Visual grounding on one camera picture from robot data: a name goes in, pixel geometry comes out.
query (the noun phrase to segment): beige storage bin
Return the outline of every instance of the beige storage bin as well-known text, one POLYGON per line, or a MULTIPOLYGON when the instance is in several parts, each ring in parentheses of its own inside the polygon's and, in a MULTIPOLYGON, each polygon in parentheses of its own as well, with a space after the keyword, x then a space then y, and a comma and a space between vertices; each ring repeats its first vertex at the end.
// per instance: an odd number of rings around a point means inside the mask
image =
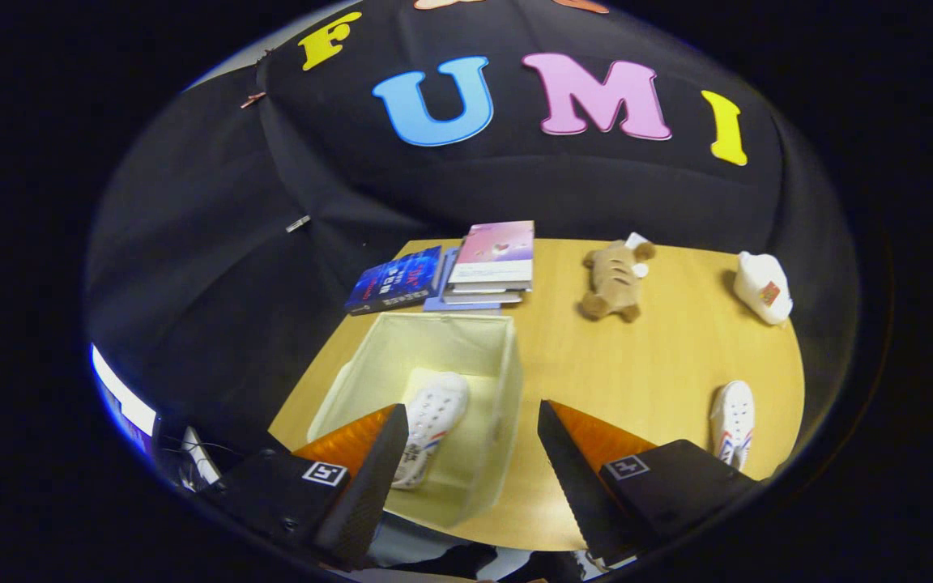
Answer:
POLYGON ((409 403, 430 374, 445 370, 470 385, 466 413, 437 446, 421 486, 391 490, 385 509, 448 528, 495 505, 506 479, 523 388, 512 317, 379 314, 307 437, 315 440, 392 402, 409 403))

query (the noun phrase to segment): wooden table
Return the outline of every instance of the wooden table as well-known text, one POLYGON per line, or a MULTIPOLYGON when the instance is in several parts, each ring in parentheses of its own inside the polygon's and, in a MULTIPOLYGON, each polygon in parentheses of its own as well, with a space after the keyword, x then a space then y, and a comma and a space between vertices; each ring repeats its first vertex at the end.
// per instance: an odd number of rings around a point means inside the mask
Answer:
MULTIPOLYGON (((459 240, 413 240, 400 255, 459 240)), ((495 507, 451 529, 489 545, 545 551, 585 542, 536 431, 541 399, 595 415, 653 443, 688 439, 711 447, 708 415, 718 387, 751 385, 756 425, 743 472, 770 476, 794 446, 804 404, 801 355, 790 322, 771 327, 733 295, 737 258, 658 247, 641 281, 641 315, 586 320, 577 302, 589 287, 582 258, 607 242, 536 240, 534 292, 508 304, 518 329, 525 386, 518 439, 495 507)), ((418 313, 422 306, 403 309, 418 313)), ((338 370, 377 315, 345 317, 300 378, 270 426, 289 448, 307 442, 309 423, 338 370)))

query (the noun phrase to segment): white sneaker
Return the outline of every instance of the white sneaker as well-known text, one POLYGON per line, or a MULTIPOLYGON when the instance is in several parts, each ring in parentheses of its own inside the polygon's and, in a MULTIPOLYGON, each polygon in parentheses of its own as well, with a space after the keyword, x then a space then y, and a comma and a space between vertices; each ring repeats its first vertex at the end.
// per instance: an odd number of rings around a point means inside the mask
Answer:
POLYGON ((467 412, 469 401, 470 386, 455 372, 442 372, 427 381, 405 407, 408 440, 391 487, 399 490, 419 487, 437 444, 467 412))
POLYGON ((755 395, 744 381, 732 381, 718 391, 711 406, 711 436, 715 455, 726 464, 743 469, 755 434, 755 395))
POLYGON ((768 324, 775 326, 787 320, 794 301, 780 262, 773 255, 751 255, 747 251, 741 251, 737 258, 734 294, 768 324))

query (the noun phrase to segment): pink letter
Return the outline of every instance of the pink letter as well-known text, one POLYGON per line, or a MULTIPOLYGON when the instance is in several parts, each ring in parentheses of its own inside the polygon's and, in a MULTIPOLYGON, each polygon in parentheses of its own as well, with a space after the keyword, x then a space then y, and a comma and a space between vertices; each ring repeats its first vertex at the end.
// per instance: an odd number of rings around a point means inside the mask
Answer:
POLYGON ((585 119, 574 113, 571 97, 589 113, 600 132, 610 132, 625 104, 626 135, 645 140, 667 140, 671 130, 664 125, 654 77, 648 66, 634 62, 613 62, 601 84, 567 55, 535 53, 523 58, 526 66, 537 70, 549 102, 549 117, 542 121, 547 134, 563 136, 586 130, 585 119))

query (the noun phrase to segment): tag on plush toy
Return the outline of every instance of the tag on plush toy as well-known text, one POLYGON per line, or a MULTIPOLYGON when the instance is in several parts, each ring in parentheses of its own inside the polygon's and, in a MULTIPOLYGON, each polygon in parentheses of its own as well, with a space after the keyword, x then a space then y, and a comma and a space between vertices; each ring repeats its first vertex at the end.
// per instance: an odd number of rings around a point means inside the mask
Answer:
POLYGON ((629 247, 630 249, 635 249, 636 247, 640 246, 640 244, 643 244, 646 242, 647 242, 647 239, 644 236, 640 235, 640 233, 633 232, 632 235, 629 235, 628 239, 625 240, 625 247, 629 247))

